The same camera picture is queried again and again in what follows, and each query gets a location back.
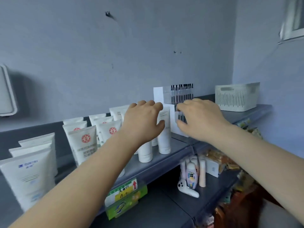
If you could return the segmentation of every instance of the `left hand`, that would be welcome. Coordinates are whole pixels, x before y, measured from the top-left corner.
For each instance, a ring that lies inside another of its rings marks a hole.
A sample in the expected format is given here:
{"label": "left hand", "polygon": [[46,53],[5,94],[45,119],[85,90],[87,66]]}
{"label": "left hand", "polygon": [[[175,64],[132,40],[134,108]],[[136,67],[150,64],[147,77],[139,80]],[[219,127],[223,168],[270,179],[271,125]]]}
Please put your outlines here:
{"label": "left hand", "polygon": [[153,100],[132,103],[125,114],[123,125],[119,130],[120,134],[137,147],[153,140],[165,127],[164,120],[156,124],[159,111],[162,109],[163,104],[155,103]]}

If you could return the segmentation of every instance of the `storage basket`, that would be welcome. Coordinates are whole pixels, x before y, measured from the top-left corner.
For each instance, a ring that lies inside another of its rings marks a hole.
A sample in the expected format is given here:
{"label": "storage basket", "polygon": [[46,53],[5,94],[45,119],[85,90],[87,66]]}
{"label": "storage basket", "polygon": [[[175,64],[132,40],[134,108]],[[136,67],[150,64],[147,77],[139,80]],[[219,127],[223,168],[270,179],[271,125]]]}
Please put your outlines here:
{"label": "storage basket", "polygon": [[260,83],[215,86],[215,103],[221,110],[244,112],[256,107]]}

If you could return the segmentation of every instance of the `white controller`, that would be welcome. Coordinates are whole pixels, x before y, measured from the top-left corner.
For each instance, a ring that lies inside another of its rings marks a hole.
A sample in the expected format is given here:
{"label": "white controller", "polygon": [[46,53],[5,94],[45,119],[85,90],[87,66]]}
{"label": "white controller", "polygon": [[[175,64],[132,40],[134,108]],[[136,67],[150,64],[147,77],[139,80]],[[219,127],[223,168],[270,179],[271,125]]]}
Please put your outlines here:
{"label": "white controller", "polygon": [[178,181],[177,188],[180,192],[182,192],[184,194],[190,195],[195,198],[199,198],[200,194],[198,192],[196,192],[195,190],[190,189],[187,186],[186,180],[184,180],[184,179],[181,179]]}

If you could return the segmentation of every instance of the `hand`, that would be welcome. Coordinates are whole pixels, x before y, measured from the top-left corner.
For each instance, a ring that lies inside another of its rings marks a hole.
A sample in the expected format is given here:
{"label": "hand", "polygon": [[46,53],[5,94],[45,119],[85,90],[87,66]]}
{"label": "hand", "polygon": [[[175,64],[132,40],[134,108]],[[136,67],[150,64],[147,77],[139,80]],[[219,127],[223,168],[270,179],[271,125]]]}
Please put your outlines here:
{"label": "hand", "polygon": [[163,104],[153,100],[132,103],[125,114],[120,133],[127,136],[129,141],[135,142],[138,147],[153,140],[165,127],[164,120],[156,125],[159,111],[162,109]]}
{"label": "hand", "polygon": [[195,98],[177,104],[177,109],[186,117],[187,124],[181,120],[177,125],[182,132],[200,141],[210,144],[220,139],[220,133],[231,125],[224,117],[217,104]]}

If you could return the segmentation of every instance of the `wall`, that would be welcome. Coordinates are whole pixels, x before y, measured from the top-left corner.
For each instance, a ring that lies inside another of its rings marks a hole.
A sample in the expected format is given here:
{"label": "wall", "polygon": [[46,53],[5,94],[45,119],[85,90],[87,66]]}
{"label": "wall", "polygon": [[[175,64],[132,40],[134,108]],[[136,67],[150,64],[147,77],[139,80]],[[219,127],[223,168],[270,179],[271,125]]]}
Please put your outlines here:
{"label": "wall", "polygon": [[304,157],[304,40],[277,44],[284,10],[285,0],[238,0],[233,83],[261,82],[260,103],[274,106],[263,135]]}
{"label": "wall", "polygon": [[194,95],[214,93],[232,80],[235,7],[236,0],[1,0],[0,61],[21,111],[0,119],[0,131],[108,112],[153,99],[157,86],[194,83]]}

